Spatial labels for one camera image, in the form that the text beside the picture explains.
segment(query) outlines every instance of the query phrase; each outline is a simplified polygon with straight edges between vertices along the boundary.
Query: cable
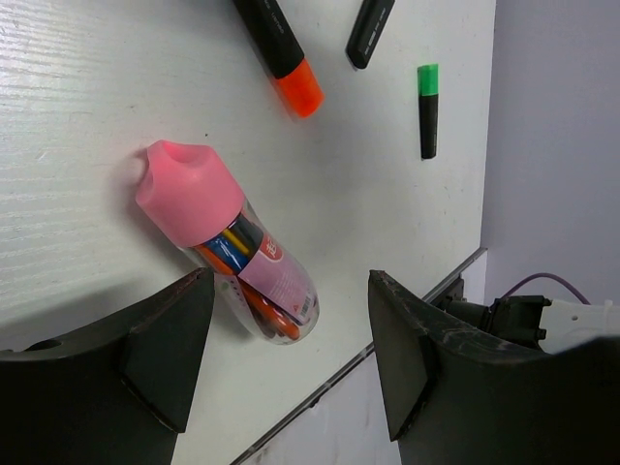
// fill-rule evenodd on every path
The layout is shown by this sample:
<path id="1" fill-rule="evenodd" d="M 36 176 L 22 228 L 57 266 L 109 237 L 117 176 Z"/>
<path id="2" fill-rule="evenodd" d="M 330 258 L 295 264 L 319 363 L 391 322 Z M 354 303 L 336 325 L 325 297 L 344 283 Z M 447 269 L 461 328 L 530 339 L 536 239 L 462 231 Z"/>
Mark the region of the cable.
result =
<path id="1" fill-rule="evenodd" d="M 571 291 L 571 293 L 575 297 L 577 297 L 577 299 L 581 303 L 584 303 L 586 305 L 591 305 L 590 300 L 588 300 L 585 297 L 585 295 L 583 295 L 580 291 L 578 291 L 575 286 L 573 286 L 571 283 L 569 283 L 566 279 L 558 276 L 557 274 L 553 274 L 553 273 L 536 273 L 536 274 L 533 274 L 532 276 L 528 276 L 527 278 L 519 281 L 516 285 L 514 285 L 514 287 L 512 289 L 510 289 L 507 293 L 505 293 L 502 296 L 502 298 L 510 297 L 511 295 L 516 293 L 519 289 L 521 289 L 523 286 L 525 286 L 527 283 L 529 283 L 530 281 L 534 281 L 535 279 L 538 279 L 538 278 L 548 278 L 548 279 L 552 279 L 553 281 L 556 281 L 556 282 L 560 283 L 566 289 Z"/>

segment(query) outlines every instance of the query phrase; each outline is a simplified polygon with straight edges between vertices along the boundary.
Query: label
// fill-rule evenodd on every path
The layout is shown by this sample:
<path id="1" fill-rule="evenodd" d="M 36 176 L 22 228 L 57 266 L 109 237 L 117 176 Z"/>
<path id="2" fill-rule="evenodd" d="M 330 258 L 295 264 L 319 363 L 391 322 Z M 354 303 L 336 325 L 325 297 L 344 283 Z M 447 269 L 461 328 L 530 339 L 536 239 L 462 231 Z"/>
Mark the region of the label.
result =
<path id="1" fill-rule="evenodd" d="M 308 323 L 317 294 L 301 265 L 267 232 L 239 278 L 279 305 L 300 325 Z"/>

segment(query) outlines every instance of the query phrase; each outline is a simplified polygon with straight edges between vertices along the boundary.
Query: highlighter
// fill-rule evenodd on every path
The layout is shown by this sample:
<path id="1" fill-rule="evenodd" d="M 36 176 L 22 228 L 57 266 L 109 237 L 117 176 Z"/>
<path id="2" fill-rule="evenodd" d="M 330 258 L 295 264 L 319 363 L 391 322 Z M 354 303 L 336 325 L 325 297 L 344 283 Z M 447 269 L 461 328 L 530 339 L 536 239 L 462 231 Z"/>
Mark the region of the highlighter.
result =
<path id="1" fill-rule="evenodd" d="M 418 68 L 419 148 L 422 160 L 437 155 L 437 115 L 439 109 L 439 65 Z"/>
<path id="2" fill-rule="evenodd" d="M 233 0 L 285 100 L 302 118 L 325 96 L 275 0 Z"/>

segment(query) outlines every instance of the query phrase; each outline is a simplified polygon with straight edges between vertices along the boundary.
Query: clear plastic tube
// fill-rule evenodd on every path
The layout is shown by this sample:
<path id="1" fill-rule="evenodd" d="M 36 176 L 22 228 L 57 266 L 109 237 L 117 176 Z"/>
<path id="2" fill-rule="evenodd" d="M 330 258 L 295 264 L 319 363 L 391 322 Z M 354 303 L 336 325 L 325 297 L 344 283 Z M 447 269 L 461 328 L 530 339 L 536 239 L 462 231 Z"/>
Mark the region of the clear plastic tube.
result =
<path id="1" fill-rule="evenodd" d="M 213 149 L 159 141 L 137 202 L 195 262 L 239 320 L 274 344 L 306 336 L 319 318 L 317 291 L 301 264 L 263 226 Z"/>

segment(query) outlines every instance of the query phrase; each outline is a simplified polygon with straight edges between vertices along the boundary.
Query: black plastic part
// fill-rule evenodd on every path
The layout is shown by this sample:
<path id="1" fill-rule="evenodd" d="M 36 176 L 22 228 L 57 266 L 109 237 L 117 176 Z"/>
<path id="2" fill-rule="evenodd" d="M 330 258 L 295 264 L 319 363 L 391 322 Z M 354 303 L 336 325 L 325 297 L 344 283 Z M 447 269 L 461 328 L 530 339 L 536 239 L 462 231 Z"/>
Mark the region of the black plastic part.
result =
<path id="1" fill-rule="evenodd" d="M 202 268 L 29 351 L 0 352 L 2 463 L 170 464 L 213 297 L 213 274 Z"/>
<path id="2" fill-rule="evenodd" d="M 419 147 L 423 160 L 437 155 L 437 117 L 439 94 L 419 96 Z"/>
<path id="3" fill-rule="evenodd" d="M 546 331 L 539 326 L 543 309 L 549 305 L 551 300 L 542 295 L 497 298 L 480 329 L 513 344 L 540 350 L 539 341 L 546 337 Z"/>
<path id="4" fill-rule="evenodd" d="M 446 289 L 437 295 L 434 300 L 430 302 L 434 307 L 442 308 L 442 305 L 446 302 L 452 302 L 455 300 L 463 299 L 463 291 L 465 290 L 465 281 L 460 276 L 452 281 Z"/>
<path id="5" fill-rule="evenodd" d="M 403 463 L 620 463 L 619 337 L 550 356 L 457 320 L 382 271 L 370 272 L 368 306 Z"/>
<path id="6" fill-rule="evenodd" d="M 488 307 L 463 300 L 447 300 L 437 305 L 447 313 L 471 326 L 481 328 L 488 313 Z"/>
<path id="7" fill-rule="evenodd" d="M 356 68 L 368 66 L 393 6 L 394 0 L 364 0 L 361 4 L 347 43 L 347 55 Z"/>
<path id="8" fill-rule="evenodd" d="M 273 76 L 292 73 L 304 54 L 276 0 L 233 1 Z"/>

